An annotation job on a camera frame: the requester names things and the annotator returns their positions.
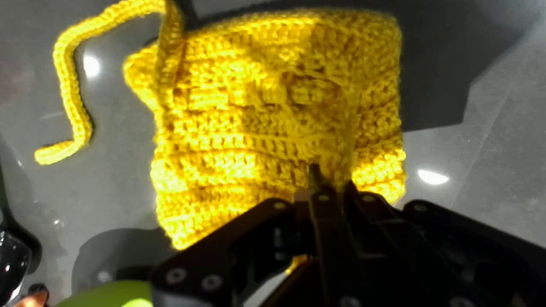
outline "gray surface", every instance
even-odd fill
[[[95,121],[93,142],[57,166],[32,162],[34,148],[69,131],[51,67],[54,38],[107,4],[0,4],[0,159],[15,217],[44,244],[44,261],[30,282],[45,282],[52,302],[78,285],[71,275],[85,242],[107,230],[156,227],[148,179],[151,116],[121,80],[122,58],[153,38],[156,19],[131,22],[81,48],[102,63],[98,79],[81,84]],[[544,56],[546,21],[540,19],[472,82],[462,125],[405,133],[405,200],[436,201],[546,246]],[[448,181],[431,186],[417,171]],[[112,253],[117,244],[103,246],[95,258],[80,259],[122,263],[119,258],[127,258]],[[165,251],[148,253],[153,261]]]

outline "crochet fabric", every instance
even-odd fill
[[[266,198],[289,200],[312,162],[334,186],[402,196],[400,31],[366,10],[252,14],[185,33],[170,0],[121,0],[56,43],[73,140],[37,150],[39,164],[92,135],[74,48],[151,12],[163,14],[158,41],[124,61],[124,79],[153,113],[156,220],[175,249]]]

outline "yellow crochet bag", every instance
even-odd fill
[[[156,43],[131,55],[124,80],[155,119],[156,220],[184,249],[264,198],[307,188],[317,162],[336,186],[388,201],[404,193],[399,119],[400,31],[366,10],[250,14],[184,31],[172,0],[121,0],[54,44],[73,138],[39,148],[42,166],[90,142],[73,53],[129,19],[161,14]]]

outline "yellow yarn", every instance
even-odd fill
[[[365,10],[252,14],[185,33],[172,0],[121,0],[61,34],[54,65],[73,140],[88,143],[73,50],[114,26],[161,12],[158,41],[124,61],[126,84],[155,119],[156,220],[184,249],[264,198],[307,188],[317,162],[336,186],[388,201],[404,193],[399,121],[400,31]]]

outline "green object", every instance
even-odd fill
[[[144,282],[114,282],[76,293],[56,307],[151,307],[151,290]]]

